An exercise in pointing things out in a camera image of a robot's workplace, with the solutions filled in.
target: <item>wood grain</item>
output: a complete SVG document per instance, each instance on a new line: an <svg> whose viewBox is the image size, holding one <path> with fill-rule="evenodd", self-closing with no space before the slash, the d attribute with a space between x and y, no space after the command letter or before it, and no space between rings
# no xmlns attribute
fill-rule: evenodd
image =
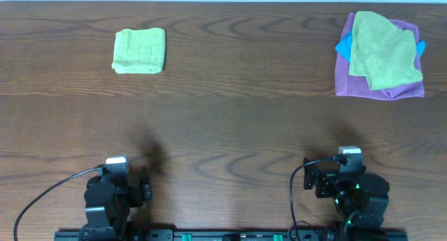
<svg viewBox="0 0 447 241"><path fill-rule="evenodd" d="M427 41L427 98L335 97L334 46L349 12L413 22ZM288 228L288 178L304 156L358 145L391 183L385 226L447 239L446 5L3 2L0 4L0 240L39 193L109 156L151 172L132 218L178 228ZM162 27L165 70L117 75L115 33ZM85 222L88 175L35 204L21 240ZM330 200L296 185L299 219Z"/></svg>

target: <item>blue cloth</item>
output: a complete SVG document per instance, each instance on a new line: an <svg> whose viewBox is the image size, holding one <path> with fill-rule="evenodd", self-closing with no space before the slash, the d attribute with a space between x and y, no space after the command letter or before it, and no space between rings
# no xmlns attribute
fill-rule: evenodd
<svg viewBox="0 0 447 241"><path fill-rule="evenodd" d="M419 57L422 56L425 50L425 41L421 41L416 45L416 51ZM351 47L352 47L352 31L348 32L343 39L340 40L335 49L347 61L351 62Z"/></svg>

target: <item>green cloth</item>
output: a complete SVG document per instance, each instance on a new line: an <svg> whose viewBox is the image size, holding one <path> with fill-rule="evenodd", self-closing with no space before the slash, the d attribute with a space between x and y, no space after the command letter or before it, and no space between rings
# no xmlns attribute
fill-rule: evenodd
<svg viewBox="0 0 447 241"><path fill-rule="evenodd" d="M151 28L117 32L112 68L117 73L160 73L166 51L165 30Z"/></svg>
<svg viewBox="0 0 447 241"><path fill-rule="evenodd" d="M402 31L371 11L358 11L353 24L349 75L365 76L372 91L422 80L414 68L413 32Z"/></svg>

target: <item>wooden table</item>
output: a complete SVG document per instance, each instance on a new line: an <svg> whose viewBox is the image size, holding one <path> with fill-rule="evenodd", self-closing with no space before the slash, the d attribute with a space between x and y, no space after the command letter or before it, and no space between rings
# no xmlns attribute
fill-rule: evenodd
<svg viewBox="0 0 447 241"><path fill-rule="evenodd" d="M426 98L334 95L335 45L349 12L417 24ZM291 225L288 179L304 156L357 145L391 184L384 226L447 239L447 7L363 3L0 3L0 240L59 180L125 154L154 200L140 223L178 228ZM162 27L165 70L118 75L115 33ZM80 228L77 178L24 216L20 240ZM339 219L296 177L298 219Z"/></svg>

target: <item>light green towel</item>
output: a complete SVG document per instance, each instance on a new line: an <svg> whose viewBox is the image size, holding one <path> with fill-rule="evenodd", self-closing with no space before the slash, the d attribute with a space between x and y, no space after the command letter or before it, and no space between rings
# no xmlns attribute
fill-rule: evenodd
<svg viewBox="0 0 447 241"><path fill-rule="evenodd" d="M411 31L402 31L371 11L358 11L353 24L349 75L365 76L372 91L422 80L414 68L416 42Z"/></svg>
<svg viewBox="0 0 447 241"><path fill-rule="evenodd" d="M151 28L117 33L112 68L117 73L160 73L166 51L165 30Z"/></svg>

